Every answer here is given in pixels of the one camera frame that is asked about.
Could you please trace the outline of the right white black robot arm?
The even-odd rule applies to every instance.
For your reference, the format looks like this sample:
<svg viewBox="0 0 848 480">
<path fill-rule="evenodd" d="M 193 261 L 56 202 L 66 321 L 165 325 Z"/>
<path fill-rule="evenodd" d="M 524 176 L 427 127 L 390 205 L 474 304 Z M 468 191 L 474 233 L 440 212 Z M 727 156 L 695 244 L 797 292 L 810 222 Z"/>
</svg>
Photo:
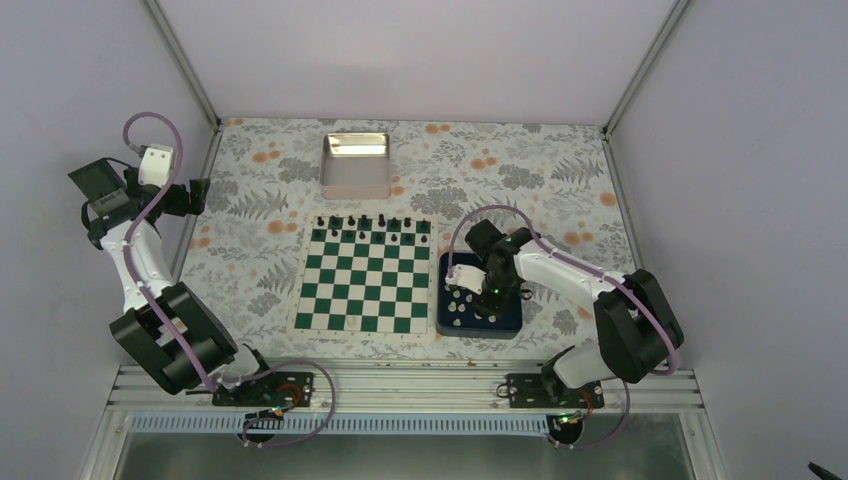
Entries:
<svg viewBox="0 0 848 480">
<path fill-rule="evenodd" d="M 567 406 L 595 382 L 635 384 L 660 373 L 661 363 L 668 373 L 677 368 L 684 334 L 652 273 L 606 271 L 557 250 L 530 227 L 506 234 L 488 220 L 474 225 L 465 242 L 480 266 L 450 264 L 445 280 L 475 294 L 479 315 L 501 317 L 527 282 L 591 312 L 595 339 L 565 348 L 541 367 L 541 391 L 552 406 Z"/>
</svg>

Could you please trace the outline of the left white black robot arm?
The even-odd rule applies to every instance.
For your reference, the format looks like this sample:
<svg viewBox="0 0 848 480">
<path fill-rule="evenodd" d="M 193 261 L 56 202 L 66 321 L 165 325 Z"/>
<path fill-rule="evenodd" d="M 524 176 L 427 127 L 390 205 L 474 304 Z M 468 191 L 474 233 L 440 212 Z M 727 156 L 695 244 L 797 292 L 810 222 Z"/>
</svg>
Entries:
<svg viewBox="0 0 848 480">
<path fill-rule="evenodd" d="M 87 237 L 111 257 L 123 288 L 123 313 L 109 326 L 113 338 L 169 394 L 200 386 L 206 375 L 218 388 L 232 391 L 238 384 L 252 404 L 270 402 L 278 377 L 265 369 L 258 351 L 238 346 L 198 296 L 173 279 L 163 256 L 156 221 L 202 213 L 209 180 L 173 185 L 157 200 L 159 186 L 142 183 L 131 165 L 117 173 L 116 162 L 100 158 L 68 175 L 86 198 L 81 221 Z"/>
</svg>

